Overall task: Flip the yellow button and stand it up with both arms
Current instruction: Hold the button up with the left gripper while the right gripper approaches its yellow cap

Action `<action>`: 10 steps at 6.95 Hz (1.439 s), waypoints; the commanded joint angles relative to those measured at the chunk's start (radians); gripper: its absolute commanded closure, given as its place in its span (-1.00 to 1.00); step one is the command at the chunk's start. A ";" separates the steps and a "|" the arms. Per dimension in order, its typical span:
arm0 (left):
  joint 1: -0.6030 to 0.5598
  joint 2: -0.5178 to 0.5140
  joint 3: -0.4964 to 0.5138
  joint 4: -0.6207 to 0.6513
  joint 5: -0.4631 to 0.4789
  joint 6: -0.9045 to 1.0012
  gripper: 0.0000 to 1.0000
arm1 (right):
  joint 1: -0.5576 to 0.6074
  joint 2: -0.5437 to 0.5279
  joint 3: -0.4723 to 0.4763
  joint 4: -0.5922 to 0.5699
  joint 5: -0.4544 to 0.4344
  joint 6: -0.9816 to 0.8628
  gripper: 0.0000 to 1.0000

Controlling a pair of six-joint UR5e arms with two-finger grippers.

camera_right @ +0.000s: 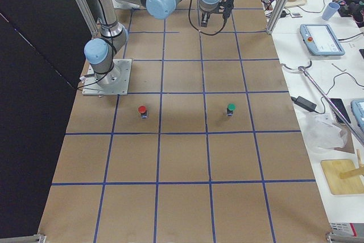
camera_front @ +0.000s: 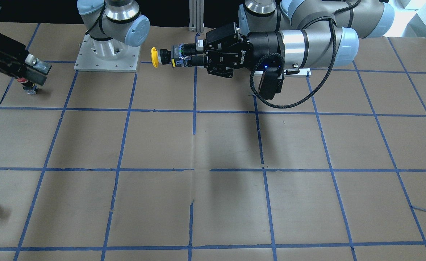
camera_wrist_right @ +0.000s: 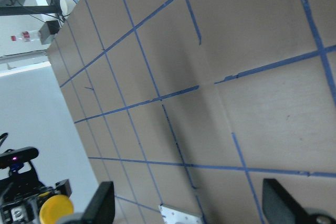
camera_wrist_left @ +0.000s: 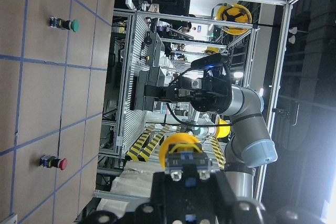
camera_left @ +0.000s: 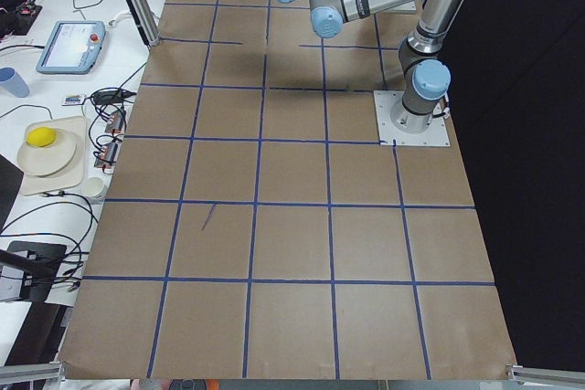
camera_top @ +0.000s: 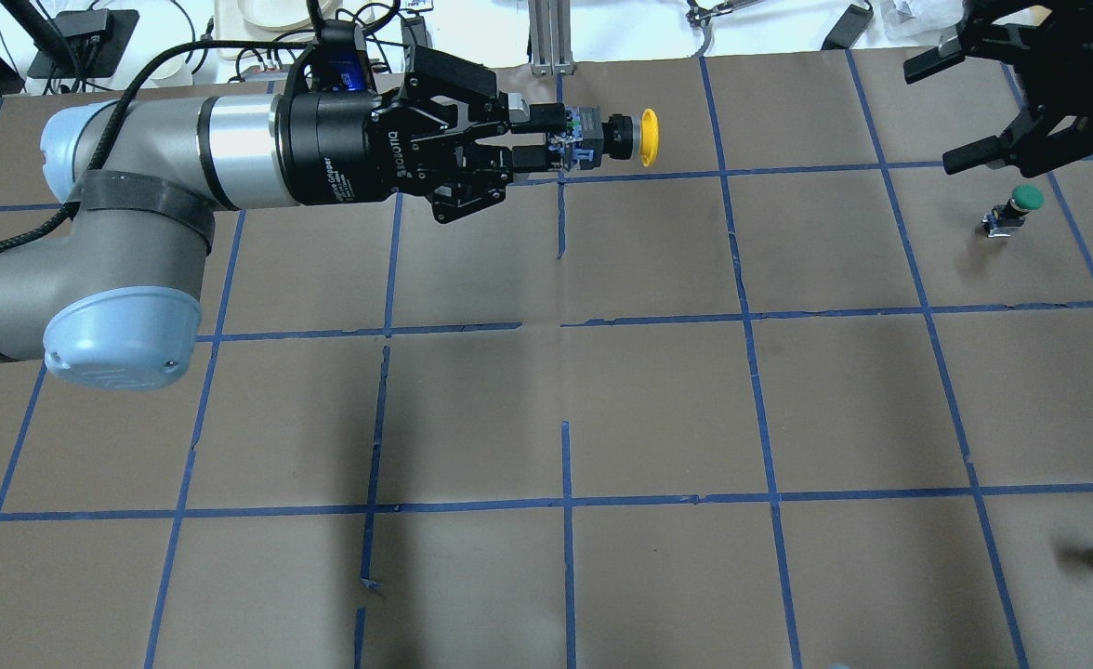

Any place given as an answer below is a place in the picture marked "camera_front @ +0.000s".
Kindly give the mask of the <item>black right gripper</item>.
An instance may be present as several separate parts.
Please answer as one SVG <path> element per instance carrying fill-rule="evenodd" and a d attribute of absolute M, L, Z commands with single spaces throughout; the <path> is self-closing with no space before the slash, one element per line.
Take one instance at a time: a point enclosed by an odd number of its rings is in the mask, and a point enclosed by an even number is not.
<path fill-rule="evenodd" d="M 25 64 L 37 72 L 26 71 Z M 51 68 L 51 64 L 29 54 L 24 44 L 0 33 L 0 73 L 19 79 L 20 83 L 43 86 Z"/>

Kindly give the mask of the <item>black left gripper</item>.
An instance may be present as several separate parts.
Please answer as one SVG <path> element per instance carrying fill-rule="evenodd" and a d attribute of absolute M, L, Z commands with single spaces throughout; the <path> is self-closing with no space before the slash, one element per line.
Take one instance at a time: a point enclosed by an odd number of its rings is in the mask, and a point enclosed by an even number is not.
<path fill-rule="evenodd" d="M 284 56 L 283 37 L 279 32 L 254 32 L 242 35 L 235 22 L 206 33 L 205 39 L 183 43 L 184 52 L 203 52 L 204 56 L 172 59 L 172 67 L 205 66 L 209 74 L 231 78 L 234 69 L 252 70 L 268 54 Z"/>

